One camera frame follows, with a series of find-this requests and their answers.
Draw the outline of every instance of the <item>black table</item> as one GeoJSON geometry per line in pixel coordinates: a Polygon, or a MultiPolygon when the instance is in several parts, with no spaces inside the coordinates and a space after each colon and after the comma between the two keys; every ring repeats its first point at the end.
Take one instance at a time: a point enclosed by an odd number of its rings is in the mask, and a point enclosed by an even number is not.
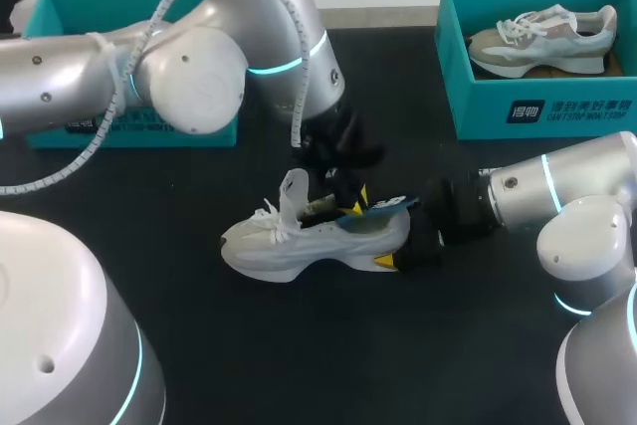
{"type": "MultiPolygon", "coordinates": [[[[455,139],[433,30],[336,31],[369,131],[389,147],[371,195],[517,162],[575,141],[455,139]]],[[[0,179],[57,170],[71,151],[0,150],[0,179]]],[[[231,150],[104,150],[3,210],[59,224],[97,255],[161,361],[168,425],[567,425],[554,366],[575,318],[559,309],[537,231],[450,249],[440,268],[364,274],[315,264],[288,285],[244,278],[219,236],[292,165],[288,129],[245,108],[231,150]]]]}

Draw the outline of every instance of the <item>grey and white sneaker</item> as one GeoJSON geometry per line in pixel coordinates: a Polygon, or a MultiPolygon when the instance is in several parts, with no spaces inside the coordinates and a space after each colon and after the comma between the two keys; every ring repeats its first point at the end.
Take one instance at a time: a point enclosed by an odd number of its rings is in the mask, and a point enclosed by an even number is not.
{"type": "Polygon", "coordinates": [[[519,79],[540,65],[574,74],[602,74],[617,35],[617,12],[575,13],[555,5],[498,22],[474,35],[469,58],[499,77],[519,79]]]}
{"type": "Polygon", "coordinates": [[[407,203],[400,204],[405,197],[378,203],[369,214],[341,218],[346,221],[303,227],[302,218],[312,211],[309,183],[304,170],[290,171],[280,188],[281,211],[266,200],[267,211],[257,210],[224,233],[224,261],[245,276],[272,283],[292,281],[321,259],[335,259],[359,271],[395,271],[386,259],[409,236],[407,203]]]}

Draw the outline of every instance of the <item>shoe tongue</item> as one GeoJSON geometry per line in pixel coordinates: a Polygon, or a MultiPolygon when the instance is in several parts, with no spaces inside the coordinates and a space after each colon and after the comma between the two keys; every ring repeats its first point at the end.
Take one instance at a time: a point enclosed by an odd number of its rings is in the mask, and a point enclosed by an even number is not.
{"type": "Polygon", "coordinates": [[[568,11],[564,9],[561,5],[555,4],[552,7],[549,7],[545,10],[542,10],[541,12],[538,12],[538,14],[544,19],[547,19],[548,17],[560,15],[560,14],[563,14],[564,12],[568,12],[568,11]]]}
{"type": "Polygon", "coordinates": [[[287,224],[297,224],[298,218],[308,207],[310,177],[304,169],[293,169],[286,175],[279,189],[279,208],[287,224]]]}
{"type": "Polygon", "coordinates": [[[575,17],[575,14],[568,12],[567,10],[563,10],[561,13],[555,14],[543,22],[539,22],[539,24],[543,29],[551,29],[562,24],[568,24],[570,25],[570,28],[573,29],[573,32],[577,32],[577,17],[575,17]]]}

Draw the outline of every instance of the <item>white spiral cable wrap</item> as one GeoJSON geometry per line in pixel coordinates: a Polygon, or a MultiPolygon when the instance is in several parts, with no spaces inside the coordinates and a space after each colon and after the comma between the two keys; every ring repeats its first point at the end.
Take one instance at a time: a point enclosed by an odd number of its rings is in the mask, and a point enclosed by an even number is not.
{"type": "MultiPolygon", "coordinates": [[[[104,142],[106,135],[110,130],[112,121],[117,114],[118,97],[119,95],[123,95],[123,92],[125,92],[127,84],[129,82],[129,77],[135,71],[137,64],[139,63],[139,59],[141,58],[141,53],[148,45],[151,33],[153,32],[156,25],[161,22],[164,15],[174,1],[175,0],[161,0],[161,2],[159,2],[157,10],[155,10],[155,13],[152,14],[152,17],[150,18],[150,22],[148,24],[148,27],[146,28],[146,31],[144,32],[143,36],[137,40],[132,49],[132,52],[130,53],[130,57],[128,58],[126,67],[121,74],[121,77],[119,78],[120,84],[119,86],[115,85],[114,93],[110,100],[110,104],[108,105],[108,109],[106,110],[104,119],[100,124],[100,128],[98,129],[95,137],[86,147],[86,149],[82,153],[80,153],[80,155],[76,159],[74,159],[71,164],[61,169],[57,173],[53,173],[43,179],[39,179],[31,183],[21,184],[17,186],[0,186],[0,196],[14,196],[44,189],[48,186],[62,181],[69,175],[75,173],[82,166],[84,166],[86,162],[89,161],[89,159],[91,159],[91,157],[100,148],[100,146],[102,146],[102,143],[104,142]]],[[[294,115],[292,119],[291,139],[292,147],[300,148],[303,110],[306,104],[306,97],[308,96],[308,87],[310,85],[310,48],[308,44],[306,29],[303,25],[303,22],[301,21],[301,17],[297,13],[295,5],[292,3],[291,0],[281,0],[281,2],[286,7],[288,13],[290,14],[290,17],[295,23],[297,33],[299,34],[299,40],[301,42],[301,69],[303,74],[301,78],[299,93],[295,102],[294,115]]]]}

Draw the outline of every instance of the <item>yellow label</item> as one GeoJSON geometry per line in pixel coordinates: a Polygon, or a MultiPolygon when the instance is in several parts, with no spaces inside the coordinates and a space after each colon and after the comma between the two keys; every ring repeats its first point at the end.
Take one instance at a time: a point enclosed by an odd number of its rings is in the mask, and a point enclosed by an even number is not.
{"type": "Polygon", "coordinates": [[[367,185],[363,184],[362,189],[360,190],[360,195],[362,199],[365,201],[365,206],[369,206],[369,200],[367,199],[367,185]]]}
{"type": "Polygon", "coordinates": [[[398,268],[394,266],[394,257],[393,255],[389,256],[381,256],[380,258],[374,259],[374,263],[382,268],[393,269],[394,271],[398,271],[398,268]]]}

